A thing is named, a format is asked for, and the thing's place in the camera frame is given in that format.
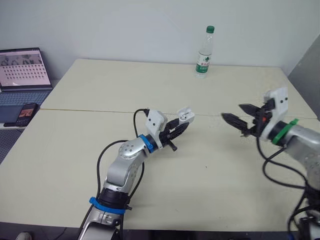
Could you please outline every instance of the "laptop keyboard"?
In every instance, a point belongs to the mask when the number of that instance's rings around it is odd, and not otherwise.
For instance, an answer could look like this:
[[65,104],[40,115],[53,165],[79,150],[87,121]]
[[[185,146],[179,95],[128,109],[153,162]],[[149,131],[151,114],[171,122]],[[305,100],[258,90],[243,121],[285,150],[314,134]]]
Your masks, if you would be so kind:
[[42,92],[15,92],[0,94],[0,106],[16,106],[29,103],[41,105],[50,91]]

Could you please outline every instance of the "green bottle cap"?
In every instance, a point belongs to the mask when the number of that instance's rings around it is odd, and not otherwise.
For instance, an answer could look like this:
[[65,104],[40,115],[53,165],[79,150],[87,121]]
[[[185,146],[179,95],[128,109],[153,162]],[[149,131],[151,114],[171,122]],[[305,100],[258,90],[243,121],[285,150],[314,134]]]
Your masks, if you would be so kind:
[[206,27],[206,32],[207,32],[208,34],[213,34],[214,31],[215,31],[215,27],[214,27],[214,26],[207,26],[207,27]]

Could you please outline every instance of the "robotic arm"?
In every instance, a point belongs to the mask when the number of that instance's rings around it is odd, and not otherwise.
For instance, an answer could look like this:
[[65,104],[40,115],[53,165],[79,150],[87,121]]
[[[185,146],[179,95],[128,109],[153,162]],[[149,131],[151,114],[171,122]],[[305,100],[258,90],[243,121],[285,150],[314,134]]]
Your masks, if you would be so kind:
[[91,197],[92,204],[83,224],[78,240],[119,240],[116,228],[121,224],[125,211],[131,210],[129,192],[134,184],[138,168],[156,150],[169,145],[177,147],[172,140],[181,135],[195,118],[189,107],[178,111],[178,118],[169,121],[160,111],[145,109],[145,126],[148,134],[124,142],[118,156],[110,165],[103,189],[98,198]]
[[[264,141],[284,148],[292,158],[299,161],[307,171],[307,182],[304,187],[304,197],[309,206],[306,207],[308,217],[299,221],[299,239],[315,240],[320,238],[320,134],[311,129],[297,125],[298,119],[290,123],[283,122],[288,111],[288,90],[278,88],[269,91],[264,96],[264,105],[257,107],[251,104],[240,104],[240,108],[254,117],[254,126],[248,124],[232,113],[222,113],[223,119],[231,126],[239,129],[247,137],[253,135]],[[288,222],[299,213],[298,209]]]

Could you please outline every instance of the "smartphone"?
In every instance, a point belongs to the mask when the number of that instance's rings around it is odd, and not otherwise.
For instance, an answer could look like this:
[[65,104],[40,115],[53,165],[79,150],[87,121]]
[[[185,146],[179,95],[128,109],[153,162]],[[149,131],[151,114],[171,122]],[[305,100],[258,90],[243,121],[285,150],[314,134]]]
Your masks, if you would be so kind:
[[37,108],[38,108],[38,104],[36,103],[28,103],[23,105],[15,125],[17,127],[27,126],[30,123],[31,119],[36,114]]

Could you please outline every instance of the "black cable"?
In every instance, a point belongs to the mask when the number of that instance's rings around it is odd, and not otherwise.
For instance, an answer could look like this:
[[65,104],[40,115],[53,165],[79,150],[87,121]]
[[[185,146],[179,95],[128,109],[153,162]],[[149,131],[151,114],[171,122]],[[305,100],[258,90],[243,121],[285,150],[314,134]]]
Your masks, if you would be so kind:
[[124,239],[124,218],[125,216],[122,215],[120,220],[120,230],[119,230],[120,240]]
[[268,178],[270,181],[276,183],[276,184],[279,184],[279,185],[282,185],[284,187],[289,187],[289,188],[295,188],[295,189],[305,189],[304,186],[298,186],[298,185],[293,185],[293,184],[288,184],[288,183],[285,183],[285,182],[280,182],[278,180],[275,180],[274,178],[270,177],[268,174],[267,174],[267,171],[266,171],[266,166],[268,163],[272,163],[274,165],[277,165],[277,166],[280,166],[280,167],[283,167],[283,168],[286,168],[288,170],[291,170],[297,174],[299,174],[303,180],[305,181],[305,183],[307,183],[307,179],[306,177],[300,172],[298,171],[297,169],[291,167],[291,166],[288,166],[288,165],[285,165],[285,164],[282,164],[282,163],[279,163],[279,162],[276,162],[276,161],[272,161],[272,159],[280,154],[281,152],[283,152],[285,150],[285,147],[283,147],[282,149],[280,149],[279,151],[277,151],[276,153],[274,153],[273,155],[271,155],[270,157],[266,157],[264,155],[264,153],[262,152],[261,150],[261,146],[260,146],[260,135],[261,135],[261,127],[262,127],[262,124],[263,124],[263,116],[264,116],[264,109],[261,109],[261,116],[259,118],[259,121],[258,121],[258,124],[257,124],[257,135],[256,135],[256,147],[258,149],[258,152],[259,154],[261,155],[261,157],[265,160],[264,163],[263,163],[263,166],[262,166],[262,172],[264,174],[264,176],[266,178]]
[[52,240],[58,240],[65,233],[66,230],[67,230],[67,227],[65,227],[64,230],[62,231],[62,233],[60,233],[57,237],[55,237]]
[[[133,114],[133,128],[134,128],[134,133],[135,133],[135,137],[137,138],[139,135],[138,135],[138,131],[137,131],[137,125],[136,125],[136,115],[138,112],[144,112],[146,115],[147,115],[147,111],[149,111],[148,109],[146,108],[140,108],[138,110],[136,110]],[[143,162],[142,163],[142,169],[141,169],[141,174],[140,174],[140,177],[139,177],[139,180],[138,182],[136,183],[134,189],[132,190],[128,200],[127,200],[127,204],[129,204],[132,196],[135,194],[135,192],[137,191],[137,188],[139,187],[140,183],[141,183],[141,180],[144,176],[144,172],[145,172],[145,163]]]
[[[283,151],[285,150],[285,148],[281,148],[279,151],[277,151],[276,153],[280,154],[282,153]],[[263,165],[262,165],[262,172],[263,172],[263,175],[269,179],[271,182],[275,183],[275,184],[279,184],[281,186],[284,186],[284,187],[288,187],[288,188],[294,188],[294,189],[305,189],[304,186],[299,186],[299,185],[293,185],[293,184],[289,184],[289,183],[285,183],[285,182],[281,182],[281,181],[278,181],[278,180],[275,180],[274,178],[270,177],[268,174],[267,174],[267,170],[266,170],[266,166],[267,164],[270,163],[270,160],[265,160]]]
[[[297,205],[295,206],[293,212],[297,211],[297,210],[300,208],[300,206],[301,206],[301,204],[303,203],[303,201],[305,200],[305,198],[306,198],[306,191],[303,192],[303,194],[302,194],[299,202],[298,202]],[[297,228],[297,229],[300,229],[300,227],[299,227],[299,225],[297,224],[295,218],[293,218],[293,222],[294,222],[296,228]]]
[[138,131],[137,131],[137,126],[136,126],[136,115],[138,112],[145,112],[145,108],[139,108],[138,110],[136,110],[133,114],[133,128],[134,128],[134,133],[135,133],[135,137],[138,137]]
[[112,143],[110,143],[108,146],[106,146],[102,152],[100,153],[99,157],[98,157],[98,161],[96,163],[96,178],[97,178],[97,183],[98,183],[98,186],[97,186],[97,192],[96,192],[96,196],[95,198],[98,199],[99,195],[100,195],[100,191],[101,191],[101,182],[100,182],[100,162],[101,162],[101,158],[102,156],[104,155],[105,151],[110,148],[111,146],[115,145],[115,144],[118,144],[118,143],[125,143],[127,142],[128,140],[118,140],[118,141],[114,141]]

